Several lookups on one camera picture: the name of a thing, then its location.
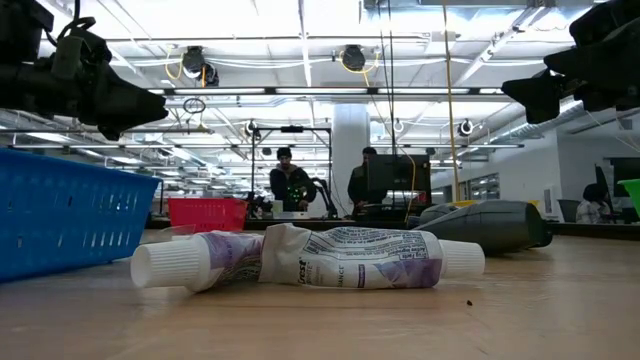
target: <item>blue plastic basket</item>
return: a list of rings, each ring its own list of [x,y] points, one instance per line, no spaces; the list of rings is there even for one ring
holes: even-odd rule
[[[131,256],[158,182],[0,149],[0,282]]]

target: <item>squeezed toothpaste tube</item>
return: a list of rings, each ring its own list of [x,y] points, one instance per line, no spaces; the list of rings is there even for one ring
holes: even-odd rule
[[[342,227],[313,232],[271,226],[260,282],[337,288],[429,288],[441,278],[484,272],[478,244],[438,240],[425,231]]]
[[[257,281],[262,235],[213,231],[140,245],[131,258],[138,287],[184,286],[200,292],[236,281]]]
[[[336,288],[428,288],[441,278],[484,272],[479,245],[425,231],[343,227],[313,232],[291,224],[262,235],[213,231],[139,246],[131,259],[138,287],[200,292],[260,281]]]

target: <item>toothpaste cap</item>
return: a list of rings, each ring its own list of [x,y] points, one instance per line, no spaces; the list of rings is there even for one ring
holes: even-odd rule
[[[484,252],[478,244],[439,240],[442,278],[471,277],[484,273]]]
[[[200,250],[195,241],[141,245],[131,258],[131,279],[137,287],[189,287],[199,272]]]

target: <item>person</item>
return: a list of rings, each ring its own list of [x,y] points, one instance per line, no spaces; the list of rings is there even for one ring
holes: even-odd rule
[[[584,200],[578,205],[576,222],[578,224],[605,224],[611,215],[607,205],[607,190],[598,184],[589,184],[584,188]]]
[[[291,149],[280,148],[276,153],[280,162],[269,174],[271,192],[282,201],[283,211],[307,211],[316,198],[316,187],[302,168],[291,163]]]
[[[372,147],[362,149],[362,165],[356,167],[351,172],[349,179],[349,198],[353,202],[353,213],[356,214],[367,204],[381,204],[387,196],[386,190],[369,191],[369,160],[376,156],[378,152]]]

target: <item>pink basket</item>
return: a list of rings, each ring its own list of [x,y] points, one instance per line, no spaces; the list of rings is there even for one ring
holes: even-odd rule
[[[194,225],[194,232],[242,231],[247,203],[237,199],[169,199],[171,226]]]

